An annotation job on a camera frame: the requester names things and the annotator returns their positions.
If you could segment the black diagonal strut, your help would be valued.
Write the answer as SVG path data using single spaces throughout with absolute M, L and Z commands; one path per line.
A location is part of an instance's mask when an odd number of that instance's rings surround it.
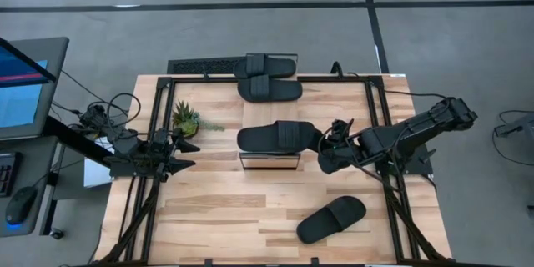
M 0 87 L 55 83 L 56 77 L 0 38 Z

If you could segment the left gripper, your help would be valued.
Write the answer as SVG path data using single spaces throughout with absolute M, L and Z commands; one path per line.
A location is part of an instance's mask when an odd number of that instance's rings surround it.
M 144 175 L 152 176 L 159 182 L 167 182 L 169 173 L 176 174 L 181 170 L 196 165 L 194 161 L 171 159 L 174 146 L 181 153 L 199 152 L 200 148 L 183 137 L 177 137 L 174 143 L 169 140 L 169 131 L 160 128 L 151 139 L 144 141 Z

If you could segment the black keyboard on table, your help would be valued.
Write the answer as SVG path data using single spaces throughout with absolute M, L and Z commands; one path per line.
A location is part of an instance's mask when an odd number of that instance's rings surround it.
M 169 60 L 167 74 L 231 74 L 245 57 L 192 58 Z

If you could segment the computer monitor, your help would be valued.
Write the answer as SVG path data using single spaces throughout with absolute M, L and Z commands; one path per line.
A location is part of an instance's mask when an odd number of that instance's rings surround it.
M 43 134 L 69 39 L 57 37 L 8 42 L 56 77 L 55 83 L 0 87 L 0 140 L 34 138 Z

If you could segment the black slide sandal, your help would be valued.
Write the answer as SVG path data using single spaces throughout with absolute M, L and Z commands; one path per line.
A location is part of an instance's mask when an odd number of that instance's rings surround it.
M 307 148 L 314 133 L 312 123 L 279 120 L 270 125 L 242 128 L 237 134 L 237 144 L 246 152 L 297 153 Z
M 238 93 L 250 103 L 289 102 L 298 100 L 303 93 L 300 82 L 272 79 L 260 75 L 238 81 Z
M 298 224 L 296 233 L 302 243 L 314 244 L 348 229 L 365 215 L 366 207 L 359 199 L 341 196 L 303 219 Z
M 264 53 L 247 54 L 233 68 L 236 78 L 268 75 L 270 78 L 289 78 L 296 73 L 296 62 L 289 58 L 273 58 Z

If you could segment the black computer mouse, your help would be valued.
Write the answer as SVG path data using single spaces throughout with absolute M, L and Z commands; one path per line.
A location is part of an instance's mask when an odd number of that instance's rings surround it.
M 28 217 L 37 197 L 37 189 L 34 186 L 20 188 L 11 198 L 5 210 L 5 220 L 10 225 L 21 224 Z

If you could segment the grey computer desk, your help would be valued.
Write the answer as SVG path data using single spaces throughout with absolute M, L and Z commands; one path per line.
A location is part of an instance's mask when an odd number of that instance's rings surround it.
M 0 238 L 31 234 L 34 231 L 57 144 L 58 139 L 55 137 L 0 141 L 0 154 L 22 154 L 12 192 L 8 197 L 0 198 Z M 34 186 L 38 191 L 37 197 L 24 222 L 10 225 L 5 220 L 5 210 L 13 195 L 26 186 Z

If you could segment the small potted succulent plant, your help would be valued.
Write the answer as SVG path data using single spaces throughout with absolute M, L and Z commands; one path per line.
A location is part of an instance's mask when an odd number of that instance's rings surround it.
M 200 129 L 224 132 L 225 127 L 208 122 L 200 117 L 185 101 L 179 100 L 172 114 L 173 129 L 179 129 L 185 138 L 192 138 Z

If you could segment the white sheet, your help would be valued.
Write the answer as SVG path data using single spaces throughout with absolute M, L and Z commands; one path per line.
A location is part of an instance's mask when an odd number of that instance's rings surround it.
M 95 143 L 98 146 L 109 150 L 112 154 L 114 153 L 113 146 L 107 138 L 97 138 Z M 89 189 L 104 184 L 110 184 L 113 181 L 113 177 L 109 174 L 110 170 L 108 167 L 89 158 L 85 158 L 83 167 L 83 187 Z

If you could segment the wooden shoe shelf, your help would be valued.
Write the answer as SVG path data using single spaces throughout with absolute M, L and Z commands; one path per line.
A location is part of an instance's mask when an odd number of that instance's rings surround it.
M 297 62 L 295 53 L 265 53 L 273 58 L 289 58 Z M 272 78 L 296 81 L 296 73 L 289 78 Z M 275 121 L 294 121 L 298 118 L 297 100 L 289 102 L 250 103 L 244 101 L 242 125 L 252 128 L 270 125 Z M 300 155 L 294 153 L 255 153 L 241 150 L 239 160 L 244 169 L 248 170 L 296 170 Z

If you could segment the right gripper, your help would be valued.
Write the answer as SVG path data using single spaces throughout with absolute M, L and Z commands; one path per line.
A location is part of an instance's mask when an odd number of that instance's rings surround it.
M 311 131 L 310 150 L 318 154 L 320 169 L 325 174 L 333 174 L 350 166 L 362 169 L 363 156 L 360 146 L 354 142 L 356 135 L 332 142 L 331 131 L 332 128 L 326 131 L 314 128 Z

